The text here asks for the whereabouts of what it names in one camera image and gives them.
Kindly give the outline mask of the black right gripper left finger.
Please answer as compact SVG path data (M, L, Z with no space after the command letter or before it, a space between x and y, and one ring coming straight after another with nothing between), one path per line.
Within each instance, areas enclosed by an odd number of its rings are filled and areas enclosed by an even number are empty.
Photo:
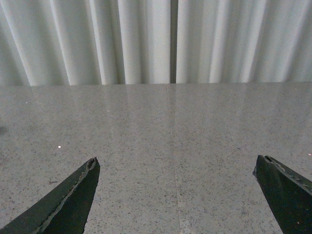
M61 184L9 222L2 234L82 234L98 185L100 165L91 158Z

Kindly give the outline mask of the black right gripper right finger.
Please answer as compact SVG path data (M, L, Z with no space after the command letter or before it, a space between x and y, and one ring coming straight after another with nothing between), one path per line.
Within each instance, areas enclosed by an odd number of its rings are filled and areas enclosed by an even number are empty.
M312 232L312 182L271 156L259 155L253 171L284 234Z

